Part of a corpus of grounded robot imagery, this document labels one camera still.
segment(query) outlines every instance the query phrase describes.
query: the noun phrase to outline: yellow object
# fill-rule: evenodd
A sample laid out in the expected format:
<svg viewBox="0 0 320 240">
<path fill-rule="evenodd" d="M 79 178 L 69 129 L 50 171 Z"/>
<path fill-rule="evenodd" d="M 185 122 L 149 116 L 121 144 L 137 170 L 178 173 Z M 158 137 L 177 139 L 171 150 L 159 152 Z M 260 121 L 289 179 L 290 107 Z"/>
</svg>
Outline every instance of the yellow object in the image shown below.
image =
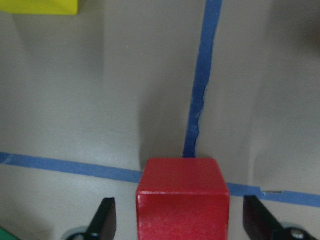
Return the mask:
<svg viewBox="0 0 320 240">
<path fill-rule="evenodd" d="M 76 15 L 78 0 L 0 0 L 0 11 L 11 14 Z"/>
</svg>

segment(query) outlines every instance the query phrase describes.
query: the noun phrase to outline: red block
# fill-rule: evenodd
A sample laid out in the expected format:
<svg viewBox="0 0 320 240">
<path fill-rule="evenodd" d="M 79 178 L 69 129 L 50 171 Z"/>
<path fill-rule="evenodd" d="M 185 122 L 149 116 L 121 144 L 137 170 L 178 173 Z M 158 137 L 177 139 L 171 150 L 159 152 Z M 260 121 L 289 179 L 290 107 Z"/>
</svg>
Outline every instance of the red block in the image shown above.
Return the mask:
<svg viewBox="0 0 320 240">
<path fill-rule="evenodd" d="M 230 193 L 211 158 L 152 158 L 136 191 L 139 240 L 227 240 Z"/>
</svg>

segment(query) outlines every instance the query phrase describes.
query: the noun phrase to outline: red block's top face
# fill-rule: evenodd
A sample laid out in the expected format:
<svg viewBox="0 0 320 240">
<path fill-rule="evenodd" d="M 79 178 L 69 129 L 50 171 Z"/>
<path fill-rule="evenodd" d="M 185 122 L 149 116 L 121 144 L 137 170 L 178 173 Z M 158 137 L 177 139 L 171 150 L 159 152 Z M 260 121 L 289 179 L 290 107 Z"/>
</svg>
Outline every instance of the red block's top face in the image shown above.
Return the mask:
<svg viewBox="0 0 320 240">
<path fill-rule="evenodd" d="M 152 158 L 137 193 L 229 195 L 217 162 L 212 158 Z"/>
</svg>

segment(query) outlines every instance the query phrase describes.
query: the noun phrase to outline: blue line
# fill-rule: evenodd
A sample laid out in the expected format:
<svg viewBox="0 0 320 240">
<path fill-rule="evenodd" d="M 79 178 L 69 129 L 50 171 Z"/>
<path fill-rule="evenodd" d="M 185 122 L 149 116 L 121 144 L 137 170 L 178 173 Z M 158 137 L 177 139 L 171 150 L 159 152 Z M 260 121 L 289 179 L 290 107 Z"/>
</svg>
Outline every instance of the blue line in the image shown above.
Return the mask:
<svg viewBox="0 0 320 240">
<path fill-rule="evenodd" d="M 0 152 L 0 164 L 139 183 L 140 171 Z"/>
<path fill-rule="evenodd" d="M 210 79 L 214 37 L 219 22 L 222 0 L 207 0 L 204 11 L 199 54 L 196 63 L 188 127 L 183 157 L 195 158 L 199 136 L 199 119 L 205 104 L 205 91 Z"/>
<path fill-rule="evenodd" d="M 102 179 L 111 179 L 130 183 L 139 183 L 142 172 L 116 167 L 108 167 L 73 161 L 32 157 L 0 152 L 0 164 L 40 169 L 61 173 L 78 174 Z M 282 193 L 264 193 L 260 187 L 228 183 L 230 194 L 234 197 L 244 195 L 256 195 L 262 200 L 303 205 L 320 208 L 320 195 L 308 194 L 295 191 L 284 191 Z"/>
</svg>

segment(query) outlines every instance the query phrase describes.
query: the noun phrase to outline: blue tape strip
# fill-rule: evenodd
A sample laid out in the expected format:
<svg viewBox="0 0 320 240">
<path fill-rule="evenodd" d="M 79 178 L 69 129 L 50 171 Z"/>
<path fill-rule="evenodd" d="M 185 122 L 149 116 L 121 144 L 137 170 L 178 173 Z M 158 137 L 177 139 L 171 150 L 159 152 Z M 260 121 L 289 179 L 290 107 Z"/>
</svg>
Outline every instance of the blue tape strip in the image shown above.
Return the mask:
<svg viewBox="0 0 320 240">
<path fill-rule="evenodd" d="M 139 183 L 140 171 L 0 152 L 0 164 Z"/>
<path fill-rule="evenodd" d="M 188 127 L 183 157 L 196 157 L 199 136 L 199 119 L 205 104 L 205 91 L 210 79 L 214 37 L 219 22 L 222 0 L 207 0 L 202 25 L 199 54 L 196 63 Z"/>
<path fill-rule="evenodd" d="M 0 152 L 0 164 L 41 169 L 61 173 L 78 174 L 103 179 L 112 179 L 130 183 L 139 183 L 142 172 L 116 167 L 108 167 L 73 161 L 48 159 Z M 228 183 L 230 194 L 234 197 L 256 195 L 262 200 L 286 204 L 303 205 L 320 208 L 320 195 L 284 191 L 282 193 L 264 193 L 260 187 Z"/>
</svg>

